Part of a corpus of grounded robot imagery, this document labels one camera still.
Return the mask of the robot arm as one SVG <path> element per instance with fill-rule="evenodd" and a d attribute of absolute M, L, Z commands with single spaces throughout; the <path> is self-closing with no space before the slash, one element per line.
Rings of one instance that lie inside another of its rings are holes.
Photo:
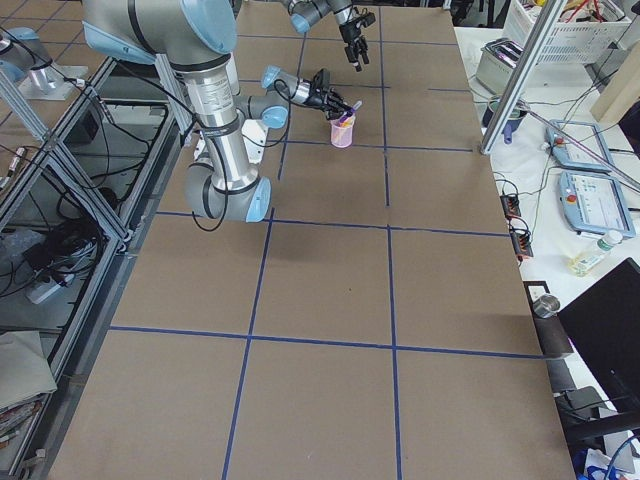
<path fill-rule="evenodd" d="M 96 51 L 147 65 L 164 54 L 181 76 L 188 110 L 206 145 L 186 177 L 185 197 L 196 215 L 247 223 L 266 217 L 271 183 L 249 159 L 242 134 L 246 121 L 277 129 L 287 123 L 293 105 L 320 110 L 330 120 L 350 109 L 325 69 L 306 80 L 267 67 L 265 95 L 241 95 L 230 77 L 237 30 L 227 1 L 86 1 L 83 28 Z"/>
<path fill-rule="evenodd" d="M 376 22 L 372 11 L 360 11 L 348 0 L 284 0 L 290 23 L 299 34 L 308 33 L 325 17 L 332 15 L 339 28 L 348 62 L 357 72 L 369 64 L 368 43 L 363 30 Z"/>

